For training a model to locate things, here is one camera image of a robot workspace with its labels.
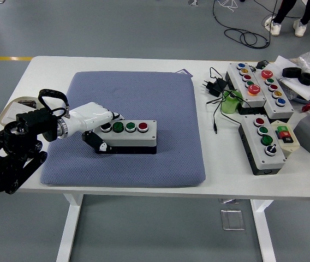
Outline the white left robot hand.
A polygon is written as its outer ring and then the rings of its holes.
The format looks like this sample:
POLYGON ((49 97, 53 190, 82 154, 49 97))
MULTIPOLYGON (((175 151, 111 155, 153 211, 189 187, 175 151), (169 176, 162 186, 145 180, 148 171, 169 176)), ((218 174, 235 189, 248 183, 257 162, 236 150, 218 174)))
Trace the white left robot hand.
POLYGON ((112 148, 94 130, 112 120, 123 120, 123 116, 90 102, 70 111, 70 117, 63 117, 66 127, 61 137, 67 138, 76 132, 82 133, 82 139, 97 152, 111 152, 112 148))

